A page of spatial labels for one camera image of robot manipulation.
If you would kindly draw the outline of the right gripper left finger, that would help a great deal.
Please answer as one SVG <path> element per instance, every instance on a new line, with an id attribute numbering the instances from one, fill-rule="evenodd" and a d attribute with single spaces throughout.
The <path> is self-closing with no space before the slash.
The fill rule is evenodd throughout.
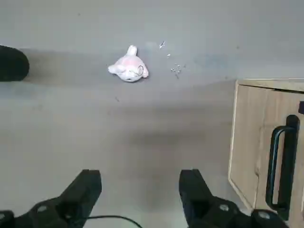
<path id="1" fill-rule="evenodd" d="M 82 228 L 102 192 L 98 170 L 82 170 L 57 197 L 35 204 L 16 217 L 11 210 L 0 212 L 2 228 Z"/>

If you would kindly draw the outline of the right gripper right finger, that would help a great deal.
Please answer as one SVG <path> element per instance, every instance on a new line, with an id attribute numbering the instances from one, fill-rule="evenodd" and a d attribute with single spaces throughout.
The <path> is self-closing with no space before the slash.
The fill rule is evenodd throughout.
<path id="1" fill-rule="evenodd" d="M 286 228 L 275 213 L 255 209 L 250 215 L 229 200 L 214 196 L 197 169 L 181 170 L 179 194 L 189 228 Z"/>

